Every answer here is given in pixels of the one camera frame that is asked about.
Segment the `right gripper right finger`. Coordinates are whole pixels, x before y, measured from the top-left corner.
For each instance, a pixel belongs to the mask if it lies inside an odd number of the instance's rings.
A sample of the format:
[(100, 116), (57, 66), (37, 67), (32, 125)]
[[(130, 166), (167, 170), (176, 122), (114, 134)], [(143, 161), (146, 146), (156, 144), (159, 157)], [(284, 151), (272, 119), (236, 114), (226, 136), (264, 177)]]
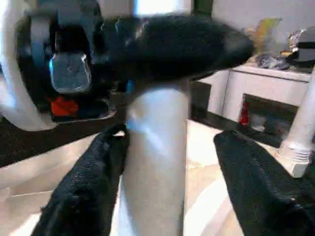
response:
[(315, 166), (293, 178), (261, 145), (236, 131), (214, 144), (228, 194), (246, 236), (315, 234)]

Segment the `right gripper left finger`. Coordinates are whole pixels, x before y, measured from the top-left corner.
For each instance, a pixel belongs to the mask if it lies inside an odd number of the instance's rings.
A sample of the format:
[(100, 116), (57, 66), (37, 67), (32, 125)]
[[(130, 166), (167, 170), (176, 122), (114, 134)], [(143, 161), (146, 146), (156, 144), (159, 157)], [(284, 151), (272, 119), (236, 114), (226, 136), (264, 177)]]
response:
[(100, 132), (41, 209), (33, 236), (108, 236), (125, 169), (125, 123)]

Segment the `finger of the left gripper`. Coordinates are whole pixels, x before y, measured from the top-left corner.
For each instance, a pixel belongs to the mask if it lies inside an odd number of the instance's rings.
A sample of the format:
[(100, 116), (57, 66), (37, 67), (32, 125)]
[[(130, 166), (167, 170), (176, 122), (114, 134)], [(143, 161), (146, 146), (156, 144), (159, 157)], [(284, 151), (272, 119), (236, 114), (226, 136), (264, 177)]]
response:
[(248, 36), (210, 17), (129, 16), (105, 22), (105, 63), (123, 79), (194, 79), (239, 66), (252, 53)]

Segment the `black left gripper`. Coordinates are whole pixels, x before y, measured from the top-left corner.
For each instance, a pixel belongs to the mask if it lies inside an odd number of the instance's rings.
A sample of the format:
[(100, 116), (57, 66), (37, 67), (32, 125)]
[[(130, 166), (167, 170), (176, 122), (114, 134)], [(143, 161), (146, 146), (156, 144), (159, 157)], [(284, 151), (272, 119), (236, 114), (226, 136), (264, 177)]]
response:
[(127, 79), (118, 76), (124, 41), (135, 16), (103, 18), (100, 11), (40, 8), (16, 25), (17, 61), (35, 122), (104, 119), (127, 105)]

